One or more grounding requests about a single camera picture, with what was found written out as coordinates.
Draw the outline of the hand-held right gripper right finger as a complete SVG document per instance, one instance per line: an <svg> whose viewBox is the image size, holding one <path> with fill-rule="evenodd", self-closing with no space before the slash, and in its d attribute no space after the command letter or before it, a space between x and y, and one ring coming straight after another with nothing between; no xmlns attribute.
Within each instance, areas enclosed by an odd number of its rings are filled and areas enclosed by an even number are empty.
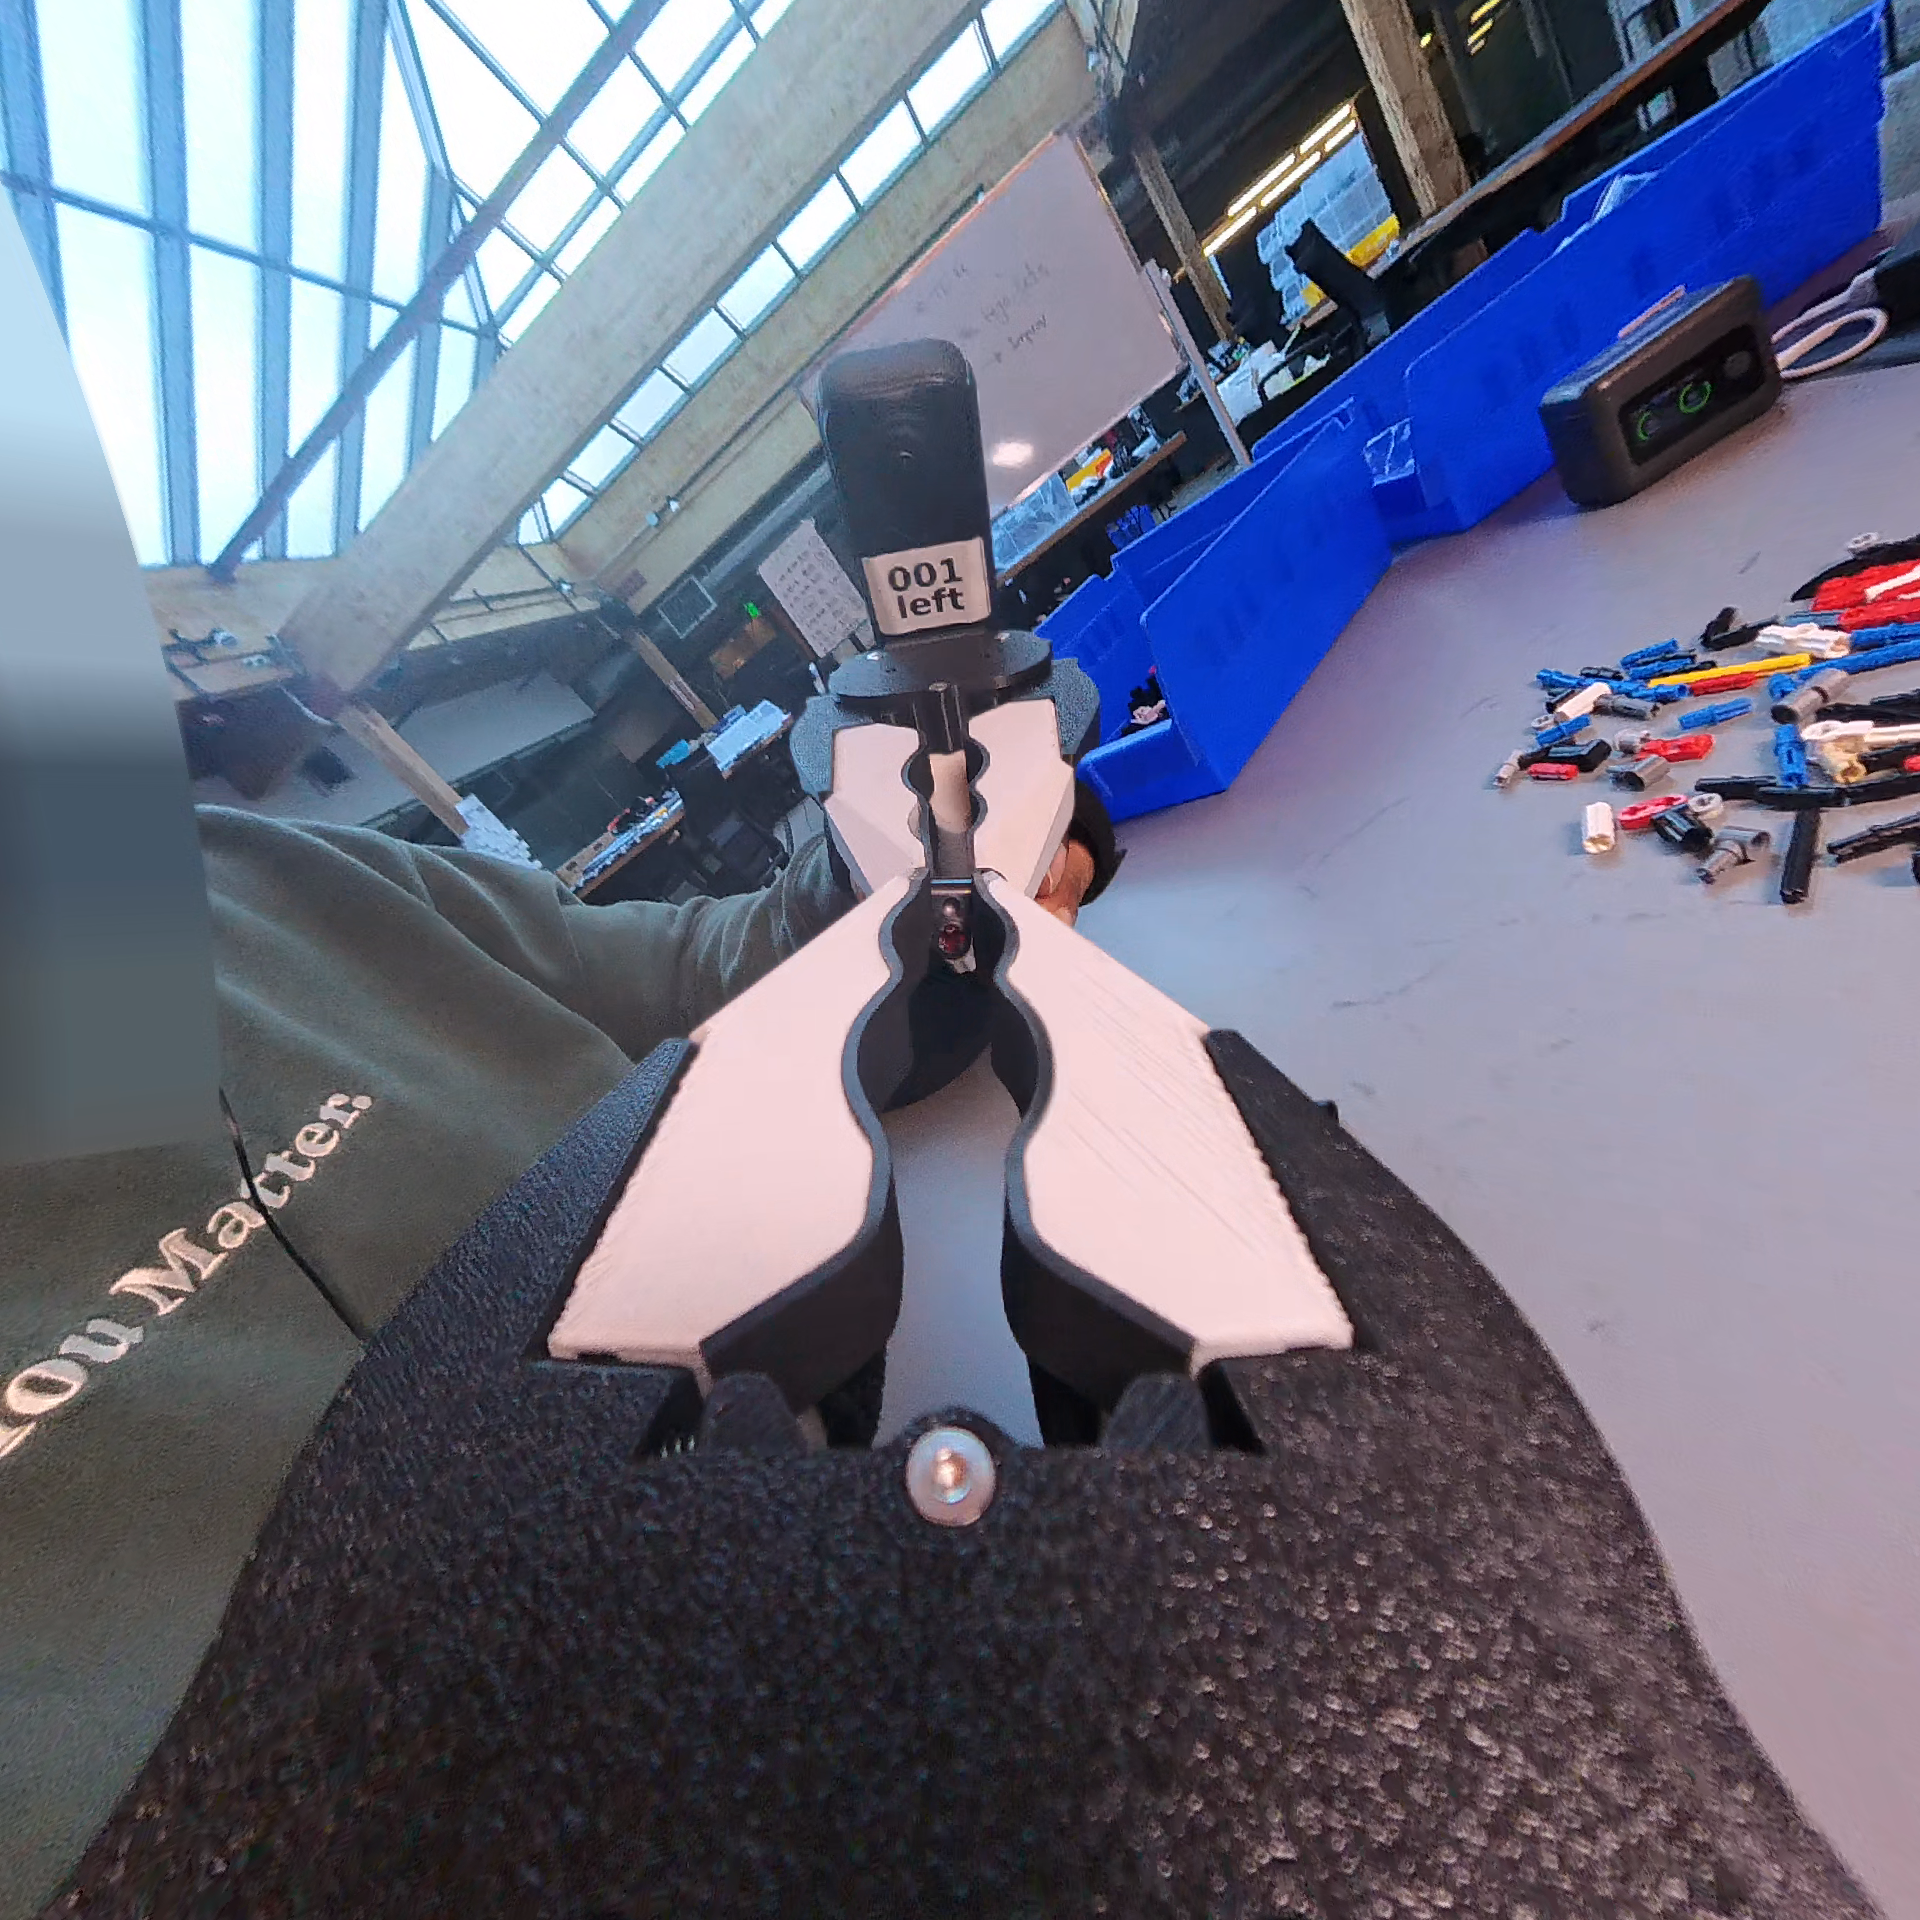
<svg viewBox="0 0 1920 1920"><path fill-rule="evenodd" d="M1354 1320L1209 1031L1003 880L993 1068L1019 1111L1001 1300L1043 1438L1097 1439L1141 1375L1346 1350Z"/></svg>

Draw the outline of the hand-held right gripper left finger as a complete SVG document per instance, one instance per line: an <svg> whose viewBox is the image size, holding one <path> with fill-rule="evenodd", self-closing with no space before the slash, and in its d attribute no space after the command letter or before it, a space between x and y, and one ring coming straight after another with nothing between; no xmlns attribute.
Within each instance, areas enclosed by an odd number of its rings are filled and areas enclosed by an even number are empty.
<svg viewBox="0 0 1920 1920"><path fill-rule="evenodd" d="M796 1412L878 1357L901 1304L892 1173L850 1084L862 1016L898 984L888 880L702 1024L546 1336L553 1360L765 1375Z"/></svg>

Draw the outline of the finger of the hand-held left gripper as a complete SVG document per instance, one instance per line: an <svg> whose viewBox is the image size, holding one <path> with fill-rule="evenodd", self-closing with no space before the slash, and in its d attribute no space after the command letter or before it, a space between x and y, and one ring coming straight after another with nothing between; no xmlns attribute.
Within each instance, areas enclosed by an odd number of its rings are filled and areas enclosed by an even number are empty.
<svg viewBox="0 0 1920 1920"><path fill-rule="evenodd" d="M1037 896L1073 820L1074 779L1056 719L973 719L982 765L971 776L982 806L971 832L977 881Z"/></svg>
<svg viewBox="0 0 1920 1920"><path fill-rule="evenodd" d="M922 755L912 726L862 725L832 734L822 811L859 896L912 891L929 867L924 798L908 779Z"/></svg>

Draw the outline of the person's left forearm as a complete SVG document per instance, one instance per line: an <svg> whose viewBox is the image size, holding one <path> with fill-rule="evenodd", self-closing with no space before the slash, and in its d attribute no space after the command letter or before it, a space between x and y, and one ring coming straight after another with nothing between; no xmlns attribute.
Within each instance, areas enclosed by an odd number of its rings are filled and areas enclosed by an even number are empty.
<svg viewBox="0 0 1920 1920"><path fill-rule="evenodd" d="M570 972L555 993L637 1061L662 1039L689 1039L856 900L845 860L818 837L757 894L566 905Z"/></svg>

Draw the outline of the grey desk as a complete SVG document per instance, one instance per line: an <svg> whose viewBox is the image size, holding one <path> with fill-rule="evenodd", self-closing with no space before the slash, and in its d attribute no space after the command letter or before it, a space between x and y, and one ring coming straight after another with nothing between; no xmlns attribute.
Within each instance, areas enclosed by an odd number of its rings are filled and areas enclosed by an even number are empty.
<svg viewBox="0 0 1920 1920"><path fill-rule="evenodd" d="M1814 379L1610 511L1413 547L1236 784L1123 828L1084 933L1331 1099L1523 1304L1731 1695L1915 1916L1915 881L1706 887L1596 782L1491 775L1533 676L1915 529L1915 365Z"/></svg>

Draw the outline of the printed paper chart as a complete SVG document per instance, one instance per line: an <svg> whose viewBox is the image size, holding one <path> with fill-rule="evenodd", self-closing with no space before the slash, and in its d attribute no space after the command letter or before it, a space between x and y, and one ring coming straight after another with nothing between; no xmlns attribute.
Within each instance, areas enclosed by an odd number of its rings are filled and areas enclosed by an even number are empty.
<svg viewBox="0 0 1920 1920"><path fill-rule="evenodd" d="M866 601L812 516L768 550L758 575L816 657L873 643Z"/></svg>

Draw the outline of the whiteboard on stand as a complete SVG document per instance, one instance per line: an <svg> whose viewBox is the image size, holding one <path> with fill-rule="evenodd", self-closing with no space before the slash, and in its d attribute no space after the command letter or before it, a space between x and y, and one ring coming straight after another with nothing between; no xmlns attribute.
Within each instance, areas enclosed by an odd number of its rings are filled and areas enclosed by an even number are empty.
<svg viewBox="0 0 1920 1920"><path fill-rule="evenodd" d="M1141 262L1069 132L1037 143L841 344L920 337L953 343L977 374L994 511L1204 368L1168 277Z"/></svg>

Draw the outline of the pile of small building pieces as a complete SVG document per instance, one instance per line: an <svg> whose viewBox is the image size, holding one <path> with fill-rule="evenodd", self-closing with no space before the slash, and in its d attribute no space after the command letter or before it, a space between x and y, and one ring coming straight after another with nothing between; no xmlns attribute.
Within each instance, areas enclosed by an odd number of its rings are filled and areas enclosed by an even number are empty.
<svg viewBox="0 0 1920 1920"><path fill-rule="evenodd" d="M1770 868L1805 905L1824 870L1917 875L1917 539L1860 535L1778 614L1721 608L1577 671L1542 670L1542 710L1491 775L1498 793L1584 784L1574 843L1640 837L1717 885Z"/></svg>

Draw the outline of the wooden support post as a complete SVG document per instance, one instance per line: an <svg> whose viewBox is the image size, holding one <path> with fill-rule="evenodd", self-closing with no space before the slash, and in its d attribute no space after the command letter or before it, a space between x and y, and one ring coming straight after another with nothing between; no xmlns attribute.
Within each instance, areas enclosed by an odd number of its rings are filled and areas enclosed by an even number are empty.
<svg viewBox="0 0 1920 1920"><path fill-rule="evenodd" d="M1434 83L1408 3L1340 3L1386 131L1421 217L1458 200L1473 176Z"/></svg>

